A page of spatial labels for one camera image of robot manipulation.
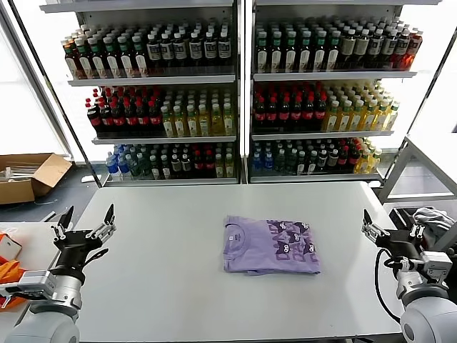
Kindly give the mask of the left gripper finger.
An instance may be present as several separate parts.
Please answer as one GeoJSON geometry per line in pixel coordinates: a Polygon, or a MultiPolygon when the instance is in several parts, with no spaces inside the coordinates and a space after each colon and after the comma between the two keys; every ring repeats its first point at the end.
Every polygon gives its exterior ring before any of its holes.
{"type": "Polygon", "coordinates": [[[104,217],[103,223],[100,224],[97,228],[95,228],[89,232],[89,238],[108,240],[113,235],[113,233],[116,231],[116,225],[115,225],[114,221],[115,221],[114,204],[111,204],[106,213],[106,216],[104,217]]]}
{"type": "Polygon", "coordinates": [[[51,229],[54,231],[55,235],[54,242],[65,239],[66,233],[73,229],[72,216],[73,207],[70,206],[67,211],[60,216],[57,224],[53,224],[51,226],[51,229]]]}

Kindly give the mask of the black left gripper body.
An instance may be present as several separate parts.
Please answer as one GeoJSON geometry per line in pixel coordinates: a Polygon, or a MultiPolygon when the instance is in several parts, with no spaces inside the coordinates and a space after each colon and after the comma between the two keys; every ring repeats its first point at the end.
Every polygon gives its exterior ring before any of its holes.
{"type": "Polygon", "coordinates": [[[83,268],[87,256],[101,248],[106,240],[106,235],[96,236],[90,231],[71,231],[64,237],[55,238],[54,245],[60,255],[54,267],[54,276],[85,277],[83,268]]]}

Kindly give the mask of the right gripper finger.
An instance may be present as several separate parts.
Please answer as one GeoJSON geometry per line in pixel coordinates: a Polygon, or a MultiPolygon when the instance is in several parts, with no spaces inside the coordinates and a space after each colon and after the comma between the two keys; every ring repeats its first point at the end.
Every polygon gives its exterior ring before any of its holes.
{"type": "Polygon", "coordinates": [[[414,216],[411,217],[411,229],[409,236],[412,238],[422,238],[425,225],[414,216]]]}
{"type": "Polygon", "coordinates": [[[361,231],[368,239],[378,239],[379,237],[388,237],[389,233],[372,221],[367,209],[363,211],[363,224],[361,231]]]}

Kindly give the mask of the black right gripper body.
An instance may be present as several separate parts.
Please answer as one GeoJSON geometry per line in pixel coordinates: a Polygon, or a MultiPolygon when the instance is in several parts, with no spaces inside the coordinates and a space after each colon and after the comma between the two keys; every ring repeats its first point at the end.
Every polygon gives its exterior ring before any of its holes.
{"type": "Polygon", "coordinates": [[[413,238],[407,231],[388,231],[388,234],[379,235],[375,239],[375,245],[386,249],[394,258],[420,258],[420,253],[413,243],[413,238]]]}

